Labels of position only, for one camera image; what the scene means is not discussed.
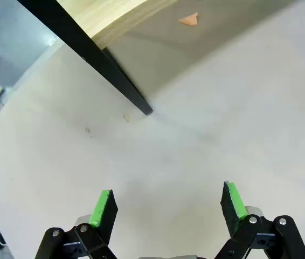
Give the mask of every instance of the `black metal leg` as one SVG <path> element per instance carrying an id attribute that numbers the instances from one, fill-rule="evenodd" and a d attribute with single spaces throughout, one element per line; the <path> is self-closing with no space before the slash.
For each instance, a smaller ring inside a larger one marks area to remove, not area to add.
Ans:
<path id="1" fill-rule="evenodd" d="M 17 0 L 106 78 L 145 115 L 153 112 L 124 71 L 110 60 L 56 0 Z"/>

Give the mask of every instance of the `floor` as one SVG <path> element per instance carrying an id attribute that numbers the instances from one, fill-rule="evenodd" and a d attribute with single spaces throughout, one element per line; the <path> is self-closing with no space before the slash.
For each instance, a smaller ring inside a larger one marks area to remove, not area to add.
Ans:
<path id="1" fill-rule="evenodd" d="M 197 27 L 177 22 L 195 11 Z M 105 188 L 118 258 L 214 258 L 224 180 L 266 218 L 291 215 L 305 242 L 305 0 L 180 0 L 110 49 L 150 116 L 67 46 L 0 114 L 0 227 L 16 259 Z"/>
<path id="2" fill-rule="evenodd" d="M 2 99 L 56 36 L 16 0 L 0 0 L 0 87 Z"/>

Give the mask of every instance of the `green tape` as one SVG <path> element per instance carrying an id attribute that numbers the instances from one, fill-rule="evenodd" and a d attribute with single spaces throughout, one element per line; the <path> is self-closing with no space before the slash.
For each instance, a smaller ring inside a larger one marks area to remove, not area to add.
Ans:
<path id="1" fill-rule="evenodd" d="M 109 197 L 110 190 L 103 190 L 99 197 L 98 203 L 94 209 L 93 215 L 90 217 L 89 224 L 94 228 L 97 228 L 102 220 L 103 211 L 105 210 L 105 206 Z"/>
<path id="2" fill-rule="evenodd" d="M 243 220 L 248 215 L 247 209 L 245 208 L 245 205 L 242 202 L 242 199 L 235 184 L 233 182 L 229 182 L 227 184 L 237 216 L 240 220 Z"/>

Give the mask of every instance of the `screw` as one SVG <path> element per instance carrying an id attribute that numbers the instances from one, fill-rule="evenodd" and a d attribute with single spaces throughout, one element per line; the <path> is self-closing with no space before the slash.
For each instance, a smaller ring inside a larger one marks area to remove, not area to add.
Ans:
<path id="1" fill-rule="evenodd" d="M 85 232 L 85 231 L 87 231 L 88 230 L 88 227 L 86 226 L 86 225 L 83 225 L 82 227 L 81 227 L 81 232 Z"/>
<path id="2" fill-rule="evenodd" d="M 287 224 L 287 221 L 285 219 L 281 218 L 280 219 L 280 224 L 281 225 L 285 225 L 285 224 Z"/>
<path id="3" fill-rule="evenodd" d="M 59 235 L 59 230 L 53 231 L 52 236 L 58 236 L 58 235 Z"/>
<path id="4" fill-rule="evenodd" d="M 248 221 L 252 224 L 256 224 L 257 219 L 255 217 L 250 217 Z"/>

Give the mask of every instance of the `white surface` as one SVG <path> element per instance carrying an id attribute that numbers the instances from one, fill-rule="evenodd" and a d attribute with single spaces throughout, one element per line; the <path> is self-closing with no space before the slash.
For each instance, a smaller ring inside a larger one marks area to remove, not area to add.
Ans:
<path id="1" fill-rule="evenodd" d="M 305 1 L 173 78 L 148 117 L 67 46 L 20 83 L 0 113 L 0 228 L 16 259 L 106 188 L 118 258 L 214 258 L 224 180 L 268 219 L 291 215 L 305 242 Z"/>

